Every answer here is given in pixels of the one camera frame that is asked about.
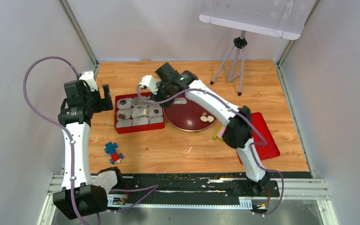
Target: red tray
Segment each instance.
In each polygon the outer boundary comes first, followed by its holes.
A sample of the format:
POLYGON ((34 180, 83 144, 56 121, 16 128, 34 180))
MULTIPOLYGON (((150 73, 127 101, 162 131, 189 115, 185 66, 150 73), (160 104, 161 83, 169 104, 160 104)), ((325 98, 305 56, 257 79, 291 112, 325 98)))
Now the red tray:
MULTIPOLYGON (((145 92, 141 93, 142 96, 150 96, 151 92, 145 92)), ((126 133, 133 133, 133 132, 140 132, 140 131, 147 131, 147 130, 157 130, 157 129, 163 129, 165 128, 165 120, 161 123, 153 123, 153 124, 145 124, 145 125, 139 125, 139 126, 131 126, 131 127, 120 127, 117 128, 117 112, 118 112, 118 106, 117 102, 121 98, 134 98, 137 97, 137 94, 129 94, 129 95, 118 95, 115 96, 115 114, 114 114, 114 127, 118 134, 126 134, 126 133)))

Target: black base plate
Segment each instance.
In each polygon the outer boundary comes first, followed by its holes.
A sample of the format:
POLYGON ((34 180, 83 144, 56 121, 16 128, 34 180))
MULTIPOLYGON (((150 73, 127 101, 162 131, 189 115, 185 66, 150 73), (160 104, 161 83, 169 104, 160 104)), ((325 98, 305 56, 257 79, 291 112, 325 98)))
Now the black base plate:
MULTIPOLYGON (((147 173, 123 174, 124 184, 129 189, 145 188, 158 184, 161 191, 190 191, 190 192, 153 192, 143 200, 145 204, 195 204, 195 205, 238 205, 240 196, 267 197, 267 191, 254 195, 249 189, 250 180, 237 180, 245 178, 244 172, 231 173, 147 173), (228 178, 221 183, 209 182, 228 178)), ((279 197, 276 181, 271 180, 267 189, 271 197, 279 197)), ((127 203, 135 203, 148 191, 131 192, 127 203)))

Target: yellow object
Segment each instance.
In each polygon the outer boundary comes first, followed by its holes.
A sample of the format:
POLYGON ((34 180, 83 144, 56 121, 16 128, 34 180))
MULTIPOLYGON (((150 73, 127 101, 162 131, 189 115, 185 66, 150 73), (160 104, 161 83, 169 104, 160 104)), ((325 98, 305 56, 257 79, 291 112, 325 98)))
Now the yellow object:
POLYGON ((213 140, 217 140, 217 135, 218 135, 218 133, 220 132, 221 129, 223 129, 223 125, 221 125, 221 126, 219 127, 219 129, 216 131, 215 135, 212 137, 213 140))

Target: tripod leg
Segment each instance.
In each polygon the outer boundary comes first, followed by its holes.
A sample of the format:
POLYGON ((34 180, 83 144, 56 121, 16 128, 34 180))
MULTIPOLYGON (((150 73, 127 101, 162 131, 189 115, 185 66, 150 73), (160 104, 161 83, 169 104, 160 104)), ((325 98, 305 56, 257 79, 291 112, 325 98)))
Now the tripod leg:
POLYGON ((238 96, 242 94, 242 78, 243 78, 243 66, 245 63, 245 48, 242 48, 242 62, 241 62, 241 74, 240 74, 240 88, 238 89, 238 96))
POLYGON ((218 74, 219 74, 220 71, 224 68, 224 64, 225 64, 225 62, 228 60, 228 57, 230 57, 231 52, 233 52, 234 48, 235 48, 235 45, 232 46, 232 48, 231 48, 230 51, 228 52, 227 56, 224 58, 224 60, 223 60, 223 62, 221 63, 221 65, 220 65, 217 73, 215 74, 215 76, 213 77, 212 81, 210 82, 211 85, 215 82, 218 74))
POLYGON ((237 51, 234 54, 234 59, 232 60, 232 67, 231 67, 230 76, 228 77, 228 82, 230 82, 235 77, 234 72, 235 72, 235 69, 237 68, 238 57, 240 55, 240 50, 241 49, 237 48, 237 51))

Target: tripod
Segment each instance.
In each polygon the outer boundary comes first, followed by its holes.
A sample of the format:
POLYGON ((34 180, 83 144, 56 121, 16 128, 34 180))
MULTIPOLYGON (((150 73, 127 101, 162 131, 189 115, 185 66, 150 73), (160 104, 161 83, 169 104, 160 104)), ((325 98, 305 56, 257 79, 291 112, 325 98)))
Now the tripod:
POLYGON ((240 75, 240 87, 238 89, 238 96, 241 96, 241 94, 242 94, 243 66, 244 66, 244 61, 245 61, 245 49, 244 49, 244 47, 246 47, 246 45, 248 44, 246 39, 245 39, 245 33, 246 33, 246 31, 244 31, 244 30, 241 31, 241 35, 234 39, 234 46, 231 47, 231 49, 228 52, 227 56, 225 57, 225 59, 221 63, 216 75, 213 77, 212 81, 210 82, 211 85, 215 82, 218 74, 220 73, 220 71, 222 69, 224 69, 224 72, 227 75, 227 81, 228 82, 231 82, 235 77, 240 75), (233 52, 235 47, 237 47, 237 51, 235 52, 234 59, 232 61, 231 72, 230 72, 230 74, 228 74, 227 70, 225 69, 225 62, 228 60, 228 58, 230 57, 230 55, 233 52), (237 73, 236 75, 234 75, 235 69, 237 67, 238 57, 240 55, 241 49, 242 49, 241 71, 239 73, 237 73))

